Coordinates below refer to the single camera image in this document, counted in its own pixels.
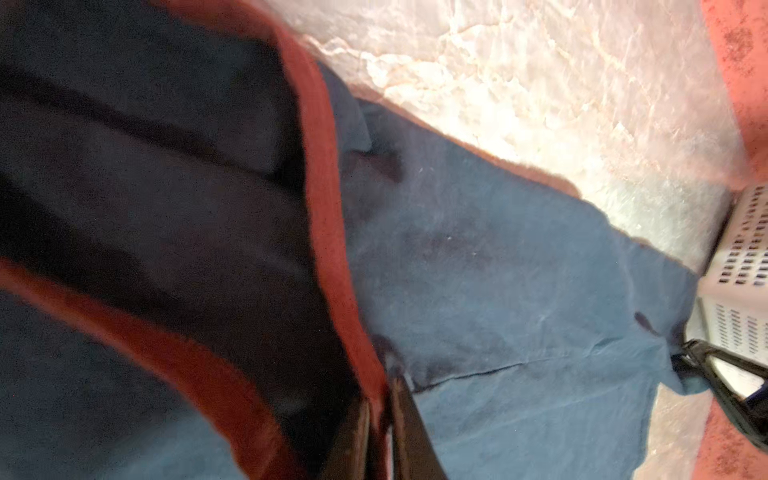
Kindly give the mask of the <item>navy tank top red trim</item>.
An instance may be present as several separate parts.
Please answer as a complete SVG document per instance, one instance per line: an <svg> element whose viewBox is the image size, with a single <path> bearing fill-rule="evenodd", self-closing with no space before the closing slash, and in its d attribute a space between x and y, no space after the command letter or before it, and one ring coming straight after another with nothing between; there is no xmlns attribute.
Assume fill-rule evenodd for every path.
<svg viewBox="0 0 768 480"><path fill-rule="evenodd" d="M1 475L628 479L695 275L240 1L1 5Z"/></svg>

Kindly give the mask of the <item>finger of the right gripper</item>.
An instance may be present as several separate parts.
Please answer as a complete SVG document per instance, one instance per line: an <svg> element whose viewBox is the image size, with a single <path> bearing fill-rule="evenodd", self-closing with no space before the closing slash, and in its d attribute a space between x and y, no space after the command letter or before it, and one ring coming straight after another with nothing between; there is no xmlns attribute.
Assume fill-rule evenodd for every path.
<svg viewBox="0 0 768 480"><path fill-rule="evenodd" d="M744 372L767 379L767 367L752 360L722 349L704 340L690 340L683 345L683 352L691 362L702 370L712 370L711 359L718 359Z"/></svg>
<svg viewBox="0 0 768 480"><path fill-rule="evenodd" d="M723 377L716 372L711 359L712 370L702 370L690 361L685 353L672 357L673 368L682 379L699 378L711 390L715 401L726 418L752 445L767 451L767 379L760 380L759 388L746 396L741 396L727 385Z"/></svg>

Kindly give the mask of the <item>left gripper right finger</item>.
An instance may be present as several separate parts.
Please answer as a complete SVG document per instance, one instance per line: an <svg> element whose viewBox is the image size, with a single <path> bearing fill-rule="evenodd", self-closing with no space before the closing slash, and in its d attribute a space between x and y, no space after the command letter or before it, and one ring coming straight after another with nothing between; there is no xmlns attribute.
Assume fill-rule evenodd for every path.
<svg viewBox="0 0 768 480"><path fill-rule="evenodd" d="M394 478L447 480L403 376L390 382Z"/></svg>

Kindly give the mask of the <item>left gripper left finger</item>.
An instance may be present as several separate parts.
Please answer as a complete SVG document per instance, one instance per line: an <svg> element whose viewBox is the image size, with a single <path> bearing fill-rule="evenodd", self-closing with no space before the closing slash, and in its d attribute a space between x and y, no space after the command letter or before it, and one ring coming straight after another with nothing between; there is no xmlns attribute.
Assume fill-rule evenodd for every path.
<svg viewBox="0 0 768 480"><path fill-rule="evenodd" d="M330 448L319 480L364 480L368 464L370 407L364 398L352 401Z"/></svg>

